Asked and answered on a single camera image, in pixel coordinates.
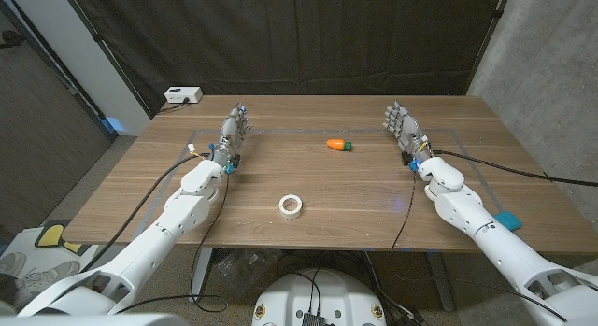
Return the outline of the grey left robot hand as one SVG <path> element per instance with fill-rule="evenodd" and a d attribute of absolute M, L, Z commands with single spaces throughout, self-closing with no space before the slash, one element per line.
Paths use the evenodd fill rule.
<path fill-rule="evenodd" d="M 252 128 L 253 125 L 249 122 L 246 107 L 238 102 L 222 124 L 219 142 L 215 150 L 227 151 L 229 155 L 239 153 L 242 150 L 247 133 Z"/>

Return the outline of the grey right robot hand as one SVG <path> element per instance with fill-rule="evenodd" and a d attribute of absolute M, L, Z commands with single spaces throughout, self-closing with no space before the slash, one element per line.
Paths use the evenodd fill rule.
<path fill-rule="evenodd" d="M 413 156 L 428 148 L 428 137 L 419 127 L 417 120 L 398 101 L 384 112 L 382 127 L 392 133 L 401 151 Z"/>

